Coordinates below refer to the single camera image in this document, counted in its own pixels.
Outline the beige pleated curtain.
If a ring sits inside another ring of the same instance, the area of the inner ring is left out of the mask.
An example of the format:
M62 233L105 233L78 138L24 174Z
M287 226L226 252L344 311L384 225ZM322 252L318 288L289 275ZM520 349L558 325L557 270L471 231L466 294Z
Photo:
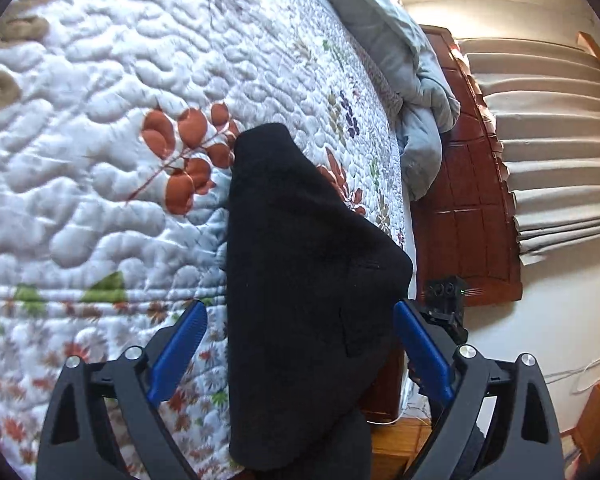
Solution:
M600 60L532 39L460 50L503 147L521 262L600 238Z

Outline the black pants with red stripe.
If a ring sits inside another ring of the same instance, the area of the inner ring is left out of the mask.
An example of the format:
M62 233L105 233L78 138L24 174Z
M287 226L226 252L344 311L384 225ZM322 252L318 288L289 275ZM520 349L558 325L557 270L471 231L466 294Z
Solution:
M412 263L281 124L235 144L227 253L230 455L259 479L366 479L358 400L387 361Z

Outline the wooden bedside table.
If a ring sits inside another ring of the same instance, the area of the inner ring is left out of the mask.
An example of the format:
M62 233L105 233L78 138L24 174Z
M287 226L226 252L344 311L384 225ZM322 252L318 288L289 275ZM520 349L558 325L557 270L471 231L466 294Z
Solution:
M592 389L572 436L583 460L591 463L600 452L600 384Z

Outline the grey rumpled duvet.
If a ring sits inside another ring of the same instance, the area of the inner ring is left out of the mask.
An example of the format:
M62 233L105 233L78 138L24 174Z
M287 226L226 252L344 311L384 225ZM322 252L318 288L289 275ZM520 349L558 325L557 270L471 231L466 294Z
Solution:
M423 198L442 164L443 133L460 119L460 101L426 34L391 0L328 0L358 44L402 100L396 124L410 200Z

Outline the reddish brown wooden headboard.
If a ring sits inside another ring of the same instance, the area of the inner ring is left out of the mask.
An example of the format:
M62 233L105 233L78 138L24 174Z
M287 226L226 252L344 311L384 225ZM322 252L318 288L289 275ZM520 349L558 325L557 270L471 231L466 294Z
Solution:
M424 32L460 100L460 118L442 136L441 168L431 188L421 200L403 205L410 218L393 213L388 186L376 180L378 163L370 163L368 218L401 248L411 249L417 298L424 298L433 280L458 278L465 283L468 307L517 301L522 284L514 201L495 127L449 29L427 25Z

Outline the white floral quilted bedspread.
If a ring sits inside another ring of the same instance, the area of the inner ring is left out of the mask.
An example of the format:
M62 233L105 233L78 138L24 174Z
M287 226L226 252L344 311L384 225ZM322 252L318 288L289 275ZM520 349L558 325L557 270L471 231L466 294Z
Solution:
M160 415L205 479L230 458L234 132L281 122L344 203L413 243L400 107L327 0L12 0L0 18L0 452L35 475L69 356L116 358L190 300L209 325Z

